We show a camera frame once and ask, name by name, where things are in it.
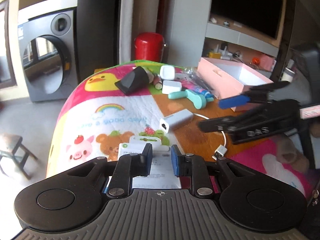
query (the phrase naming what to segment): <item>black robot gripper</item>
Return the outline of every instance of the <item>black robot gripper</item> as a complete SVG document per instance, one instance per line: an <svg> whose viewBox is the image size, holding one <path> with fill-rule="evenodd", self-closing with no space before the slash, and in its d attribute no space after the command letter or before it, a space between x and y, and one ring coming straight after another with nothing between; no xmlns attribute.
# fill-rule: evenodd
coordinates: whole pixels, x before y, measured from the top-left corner
<svg viewBox="0 0 320 240"><path fill-rule="evenodd" d="M224 157L206 162L173 145L173 172L190 177L190 189L132 189L133 177L150 175L152 154L146 144L142 154L98 157L25 188L14 202L23 227L15 239L306 239L296 229L303 194Z"/></svg>

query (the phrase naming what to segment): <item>cartoon duck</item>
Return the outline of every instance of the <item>cartoon duck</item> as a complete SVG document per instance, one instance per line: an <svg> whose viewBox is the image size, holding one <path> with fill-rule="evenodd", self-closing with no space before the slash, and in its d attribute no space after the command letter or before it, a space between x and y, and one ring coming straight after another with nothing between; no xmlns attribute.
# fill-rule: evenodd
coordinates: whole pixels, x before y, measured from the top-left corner
<svg viewBox="0 0 320 240"><path fill-rule="evenodd" d="M88 92L119 90L115 86L115 82L117 81L119 81L119 79L112 73L100 73L87 80L84 90Z"/></svg>

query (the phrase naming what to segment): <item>white usb adapter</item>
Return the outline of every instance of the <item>white usb adapter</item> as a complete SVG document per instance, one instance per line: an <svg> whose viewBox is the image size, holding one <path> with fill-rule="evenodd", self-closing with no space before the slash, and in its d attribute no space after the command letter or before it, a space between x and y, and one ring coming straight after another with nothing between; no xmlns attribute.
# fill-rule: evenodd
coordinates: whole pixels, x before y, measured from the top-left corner
<svg viewBox="0 0 320 240"><path fill-rule="evenodd" d="M162 93L169 95L173 92L179 92L182 89L182 84L179 81L164 80L162 84Z"/></svg>
<svg viewBox="0 0 320 240"><path fill-rule="evenodd" d="M160 119L159 128L162 131L168 133L169 131L182 126L183 124L191 121L193 118L193 113L188 109L183 109L179 112L171 114L167 117Z"/></svg>

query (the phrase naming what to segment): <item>red container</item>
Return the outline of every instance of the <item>red container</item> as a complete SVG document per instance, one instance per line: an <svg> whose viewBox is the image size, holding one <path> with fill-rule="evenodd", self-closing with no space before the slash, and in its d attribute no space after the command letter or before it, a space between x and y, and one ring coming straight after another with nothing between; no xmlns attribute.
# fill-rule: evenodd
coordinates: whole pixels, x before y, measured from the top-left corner
<svg viewBox="0 0 320 240"><path fill-rule="evenodd" d="M136 59L161 62L164 38L158 33L140 33L135 39Z"/></svg>

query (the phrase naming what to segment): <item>window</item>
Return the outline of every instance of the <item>window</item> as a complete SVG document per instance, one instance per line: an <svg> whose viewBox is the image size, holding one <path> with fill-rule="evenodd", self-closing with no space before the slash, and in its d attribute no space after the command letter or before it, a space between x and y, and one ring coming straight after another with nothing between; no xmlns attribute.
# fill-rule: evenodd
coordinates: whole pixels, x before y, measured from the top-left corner
<svg viewBox="0 0 320 240"><path fill-rule="evenodd" d="M16 85L12 68L8 35L9 0L0 3L0 88Z"/></svg>
<svg viewBox="0 0 320 240"><path fill-rule="evenodd" d="M29 42L23 53L23 68L29 68L49 57L58 55L56 47L45 38L35 38Z"/></svg>

